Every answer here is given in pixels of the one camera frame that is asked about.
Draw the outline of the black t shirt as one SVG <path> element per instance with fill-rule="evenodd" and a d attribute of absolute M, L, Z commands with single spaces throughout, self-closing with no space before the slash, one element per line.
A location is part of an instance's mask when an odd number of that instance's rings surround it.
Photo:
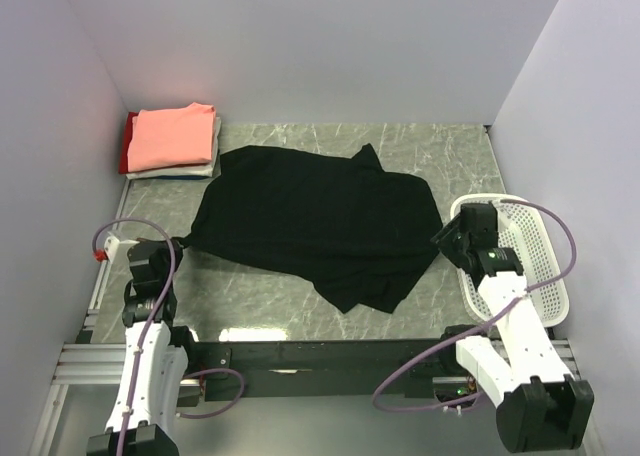
<path fill-rule="evenodd" d="M 439 254 L 428 183 L 350 158 L 246 146 L 220 157 L 190 233 L 199 251 L 311 282 L 339 311 L 393 312 Z"/>

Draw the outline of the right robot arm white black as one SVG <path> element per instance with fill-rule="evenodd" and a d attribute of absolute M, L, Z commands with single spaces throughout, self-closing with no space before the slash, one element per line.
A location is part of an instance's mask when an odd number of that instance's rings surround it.
<path fill-rule="evenodd" d="M 560 268 L 542 220 L 546 209 L 522 198 L 458 198 L 433 238 L 458 270 L 467 309 L 495 328 L 496 348 L 480 329 L 439 350 L 444 371 L 466 370 L 496 408 L 496 426 L 512 453 L 582 445 L 594 393 L 554 347 L 548 330 L 569 310 Z"/>

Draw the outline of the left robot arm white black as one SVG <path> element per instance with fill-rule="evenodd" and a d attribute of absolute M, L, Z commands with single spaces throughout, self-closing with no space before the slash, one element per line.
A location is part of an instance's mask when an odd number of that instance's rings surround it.
<path fill-rule="evenodd" d="M 125 356 L 117 397 L 104 432 L 89 438 L 86 453 L 177 455 L 172 432 L 181 380 L 200 364 L 190 330 L 173 325 L 173 278 L 182 250 L 175 242 L 109 235 L 94 255 L 109 263 L 124 257 L 131 279 L 124 290 Z"/>

